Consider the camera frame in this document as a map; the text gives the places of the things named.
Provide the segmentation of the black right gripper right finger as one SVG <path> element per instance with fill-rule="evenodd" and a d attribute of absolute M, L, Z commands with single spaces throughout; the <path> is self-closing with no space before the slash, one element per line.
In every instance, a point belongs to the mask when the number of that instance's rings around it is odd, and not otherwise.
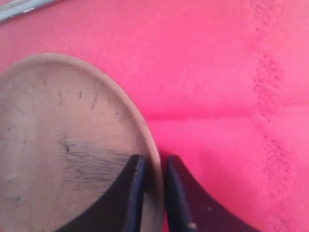
<path fill-rule="evenodd" d="M 256 232 L 211 197 L 179 156 L 167 158 L 165 208 L 170 232 Z"/>

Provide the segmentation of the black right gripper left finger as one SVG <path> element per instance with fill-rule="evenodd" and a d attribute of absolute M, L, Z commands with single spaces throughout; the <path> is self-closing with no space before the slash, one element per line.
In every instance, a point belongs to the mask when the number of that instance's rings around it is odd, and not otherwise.
<path fill-rule="evenodd" d="M 145 160 L 132 155 L 108 190 L 58 232 L 139 232 L 143 207 Z"/>

